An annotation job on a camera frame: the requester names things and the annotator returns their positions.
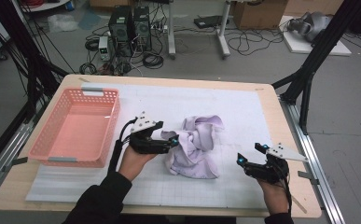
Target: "cardboard box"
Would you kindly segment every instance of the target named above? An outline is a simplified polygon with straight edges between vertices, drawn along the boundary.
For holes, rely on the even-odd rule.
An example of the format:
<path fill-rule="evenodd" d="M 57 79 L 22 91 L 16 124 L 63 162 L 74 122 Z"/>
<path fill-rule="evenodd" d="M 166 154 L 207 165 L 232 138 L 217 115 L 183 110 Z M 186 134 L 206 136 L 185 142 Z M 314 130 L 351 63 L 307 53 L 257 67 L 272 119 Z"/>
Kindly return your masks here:
<path fill-rule="evenodd" d="M 335 15 L 343 0 L 289 0 L 285 9 L 286 16 L 302 16 L 305 12 L 320 11 L 326 15 Z"/>
<path fill-rule="evenodd" d="M 132 0 L 90 0 L 90 6 L 97 9 L 112 10 L 114 6 L 133 6 Z"/>
<path fill-rule="evenodd" d="M 265 0 L 261 4 L 238 2 L 233 14 L 236 26 L 241 29 L 277 29 L 288 0 Z"/>

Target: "concrete floor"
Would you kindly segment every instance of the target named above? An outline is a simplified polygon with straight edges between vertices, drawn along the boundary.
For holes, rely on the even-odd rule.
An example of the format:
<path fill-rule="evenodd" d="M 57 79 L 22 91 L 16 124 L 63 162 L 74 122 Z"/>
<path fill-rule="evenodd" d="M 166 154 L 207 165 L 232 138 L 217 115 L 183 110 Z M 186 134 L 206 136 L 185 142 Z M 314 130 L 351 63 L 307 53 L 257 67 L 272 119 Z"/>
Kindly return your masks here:
<path fill-rule="evenodd" d="M 63 9 L 47 13 L 59 12 L 68 13 Z M 82 10 L 69 14 L 77 21 L 84 15 Z M 175 22 L 194 27 L 191 22 L 180 19 Z M 92 30 L 105 24 L 107 20 L 100 20 Z M 85 37 L 92 30 L 49 34 L 75 71 L 86 61 Z M 132 70 L 127 76 L 273 83 L 297 71 L 308 56 L 290 53 L 282 42 L 271 44 L 250 56 L 231 50 L 231 56 L 223 61 L 215 36 L 176 33 L 175 37 L 178 52 L 175 60 L 169 58 L 164 46 L 161 55 L 165 61 L 161 69 L 141 67 L 142 74 Z M 360 40 L 351 40 L 361 46 Z M 344 39 L 341 41 L 353 54 L 350 57 L 329 56 L 318 70 L 312 85 L 308 132 L 345 222 L 361 223 L 361 48 Z M 253 46 L 259 48 L 264 43 Z M 70 70 L 52 47 L 49 47 L 49 53 L 55 64 Z M 13 62 L 0 61 L 0 134 L 25 101 Z M 60 223 L 66 215 L 60 212 L 0 212 L 0 223 L 35 223 L 36 220 L 39 223 Z M 295 221 L 328 223 L 325 215 Z M 238 223 L 263 223 L 263 219 L 239 217 Z"/>

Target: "crumpled lavender garment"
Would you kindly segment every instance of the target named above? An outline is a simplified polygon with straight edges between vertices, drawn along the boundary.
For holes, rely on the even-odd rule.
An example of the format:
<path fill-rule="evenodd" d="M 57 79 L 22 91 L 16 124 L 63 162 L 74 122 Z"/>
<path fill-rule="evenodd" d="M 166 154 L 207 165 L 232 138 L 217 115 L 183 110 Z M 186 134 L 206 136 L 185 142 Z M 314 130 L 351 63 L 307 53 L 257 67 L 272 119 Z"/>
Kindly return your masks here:
<path fill-rule="evenodd" d="M 224 129 L 219 116 L 195 116 L 183 121 L 181 131 L 162 131 L 164 139 L 179 134 L 179 145 L 169 150 L 165 159 L 169 172 L 191 178 L 218 178 L 217 166 L 207 153 L 214 148 L 215 128 Z"/>

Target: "pink plastic basket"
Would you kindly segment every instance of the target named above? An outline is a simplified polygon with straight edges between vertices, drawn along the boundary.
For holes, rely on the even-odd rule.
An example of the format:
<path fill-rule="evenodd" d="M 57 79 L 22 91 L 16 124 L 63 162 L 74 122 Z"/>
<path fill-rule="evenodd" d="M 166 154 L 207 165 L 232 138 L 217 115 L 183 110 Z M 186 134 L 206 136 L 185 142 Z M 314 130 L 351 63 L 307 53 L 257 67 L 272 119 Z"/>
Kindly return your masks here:
<path fill-rule="evenodd" d="M 65 89 L 29 158 L 52 166 L 104 167 L 118 113 L 118 90 Z"/>

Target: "human hand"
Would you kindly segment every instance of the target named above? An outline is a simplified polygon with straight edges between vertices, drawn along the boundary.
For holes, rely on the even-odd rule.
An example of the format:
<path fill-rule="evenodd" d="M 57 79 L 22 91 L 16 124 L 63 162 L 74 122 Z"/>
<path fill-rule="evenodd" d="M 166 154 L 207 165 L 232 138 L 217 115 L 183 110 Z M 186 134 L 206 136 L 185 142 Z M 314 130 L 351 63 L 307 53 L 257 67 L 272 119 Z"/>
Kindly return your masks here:
<path fill-rule="evenodd" d="M 285 189 L 280 183 L 272 185 L 263 180 L 257 180 L 264 192 L 264 201 L 267 205 L 270 215 L 278 213 L 288 213 L 288 201 L 285 195 Z"/>
<path fill-rule="evenodd" d="M 125 149 L 118 172 L 133 181 L 143 170 L 145 164 L 157 154 L 140 154 L 130 146 Z"/>

